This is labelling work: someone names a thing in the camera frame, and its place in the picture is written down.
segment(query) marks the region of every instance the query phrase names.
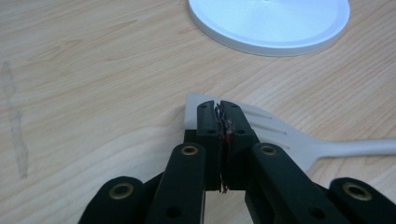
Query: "white spatula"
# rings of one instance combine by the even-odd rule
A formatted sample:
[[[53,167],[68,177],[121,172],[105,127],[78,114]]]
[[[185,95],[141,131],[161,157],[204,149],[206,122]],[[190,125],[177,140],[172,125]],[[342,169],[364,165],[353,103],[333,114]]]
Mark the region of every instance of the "white spatula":
[[[197,128],[196,108],[199,104],[211,100],[216,104],[221,99],[199,93],[187,95],[185,129]],[[317,159],[322,157],[396,155],[396,138],[328,142],[302,133],[283,120],[255,106],[233,103],[242,108],[250,126],[261,142],[282,147],[305,172]]]

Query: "light wood surface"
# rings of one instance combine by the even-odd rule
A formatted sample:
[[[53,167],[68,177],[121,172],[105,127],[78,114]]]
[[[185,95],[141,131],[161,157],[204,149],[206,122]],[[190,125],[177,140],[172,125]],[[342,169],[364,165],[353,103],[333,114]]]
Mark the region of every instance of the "light wood surface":
[[[77,223],[107,180],[147,181],[183,139],[190,91],[258,106],[326,140],[396,137],[396,1],[351,0],[330,48],[268,58],[222,46],[187,1],[0,1],[0,223]],[[396,157],[318,161],[396,202]],[[251,223],[242,192],[205,223]]]

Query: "screw hole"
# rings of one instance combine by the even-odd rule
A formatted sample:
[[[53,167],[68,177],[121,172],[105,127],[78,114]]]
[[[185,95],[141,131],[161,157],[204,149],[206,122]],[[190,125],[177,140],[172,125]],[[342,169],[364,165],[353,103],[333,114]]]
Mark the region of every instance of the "screw hole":
[[[269,156],[274,156],[277,153],[276,148],[273,147],[261,147],[261,150],[264,154]]]
[[[177,206],[168,207],[166,209],[166,216],[170,218],[180,217],[181,211]]]
[[[198,153],[198,148],[192,146],[186,146],[181,149],[181,153],[186,156],[192,156]]]
[[[343,190],[347,195],[360,201],[370,201],[373,198],[371,193],[367,189],[364,189],[357,184],[349,182],[345,183],[343,185]]]
[[[134,186],[130,183],[120,183],[111,188],[108,193],[110,198],[120,200],[129,197],[134,191]]]
[[[323,219],[326,216],[324,215],[324,212],[322,210],[320,210],[319,208],[316,207],[310,207],[308,209],[309,215],[311,215],[311,217],[317,218],[317,219]]]

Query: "round white lid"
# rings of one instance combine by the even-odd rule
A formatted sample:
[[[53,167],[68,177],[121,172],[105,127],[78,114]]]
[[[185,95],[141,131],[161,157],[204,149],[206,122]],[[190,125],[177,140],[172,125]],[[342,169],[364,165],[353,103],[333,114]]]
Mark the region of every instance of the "round white lid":
[[[221,44],[264,56],[324,49],[347,25],[347,0],[189,0],[192,19]]]

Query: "spatula handle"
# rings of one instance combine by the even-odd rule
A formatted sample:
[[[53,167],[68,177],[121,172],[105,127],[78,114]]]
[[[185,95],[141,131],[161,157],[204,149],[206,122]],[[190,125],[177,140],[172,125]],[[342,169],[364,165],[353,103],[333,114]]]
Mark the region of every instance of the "spatula handle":
[[[396,155],[396,138],[330,142],[324,157]]]

